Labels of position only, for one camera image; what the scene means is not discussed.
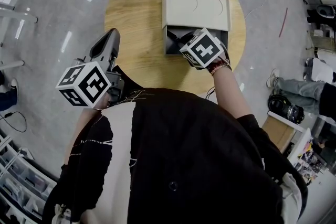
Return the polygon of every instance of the black and white cube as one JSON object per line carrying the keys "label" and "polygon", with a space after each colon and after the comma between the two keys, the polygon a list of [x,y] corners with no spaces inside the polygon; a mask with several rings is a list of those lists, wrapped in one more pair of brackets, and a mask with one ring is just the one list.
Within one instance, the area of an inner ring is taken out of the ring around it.
{"label": "black and white cube", "polygon": [[180,52],[194,67],[206,68],[224,52],[224,49],[220,41],[203,28],[180,49]]}
{"label": "black and white cube", "polygon": [[73,106],[93,108],[110,88],[111,83],[97,62],[69,67],[56,89]]}

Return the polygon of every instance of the gray concrete floor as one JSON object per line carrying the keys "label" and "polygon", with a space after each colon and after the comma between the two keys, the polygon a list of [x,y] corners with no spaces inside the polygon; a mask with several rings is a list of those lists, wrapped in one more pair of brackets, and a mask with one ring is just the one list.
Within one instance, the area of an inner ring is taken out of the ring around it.
{"label": "gray concrete floor", "polygon": [[[20,21],[1,21],[1,30],[7,29],[0,49],[1,60],[25,61],[23,67],[4,73],[9,80],[18,80],[20,100],[10,111],[23,113],[28,129],[26,133],[17,133],[4,121],[0,121],[0,128],[19,146],[28,147],[39,165],[59,175],[80,109],[71,107],[55,85],[73,58],[80,57],[103,34],[108,0],[0,1],[15,5],[17,11],[29,9],[39,18],[37,24],[24,22],[19,36]],[[245,15],[264,2],[239,1]],[[286,8],[288,15],[279,38]],[[302,63],[308,55],[305,9],[302,0],[266,0],[263,7],[246,18],[246,48],[235,75],[260,125],[267,117],[270,91],[266,80],[271,70],[277,67],[285,78],[302,79]],[[8,121],[17,128],[23,124],[16,115]]]}

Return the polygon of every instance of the shirt button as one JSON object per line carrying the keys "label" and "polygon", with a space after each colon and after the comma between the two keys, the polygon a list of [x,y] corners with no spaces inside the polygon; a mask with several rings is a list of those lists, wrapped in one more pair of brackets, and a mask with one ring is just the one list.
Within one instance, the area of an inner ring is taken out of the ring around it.
{"label": "shirt button", "polygon": [[176,191],[177,190],[177,183],[175,181],[171,181],[169,183],[169,189],[171,189],[172,191]]}

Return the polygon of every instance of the open box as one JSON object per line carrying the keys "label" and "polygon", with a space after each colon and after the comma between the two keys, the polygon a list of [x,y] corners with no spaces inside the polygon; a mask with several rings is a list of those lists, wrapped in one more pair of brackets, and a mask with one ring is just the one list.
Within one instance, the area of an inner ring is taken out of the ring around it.
{"label": "open box", "polygon": [[228,48],[228,32],[231,30],[229,0],[162,0],[163,50],[165,55],[179,55],[194,31],[207,28]]}

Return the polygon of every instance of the round wooden table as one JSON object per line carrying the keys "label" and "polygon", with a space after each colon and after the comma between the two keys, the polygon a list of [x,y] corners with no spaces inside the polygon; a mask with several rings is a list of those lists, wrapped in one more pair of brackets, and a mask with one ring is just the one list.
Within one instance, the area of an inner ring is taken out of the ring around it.
{"label": "round wooden table", "polygon": [[[243,54],[245,20],[238,0],[229,0],[232,29],[229,55],[235,69]],[[121,34],[117,65],[137,84],[195,94],[209,90],[214,81],[207,70],[197,71],[182,56],[165,56],[162,37],[162,0],[110,0],[105,30]]]}

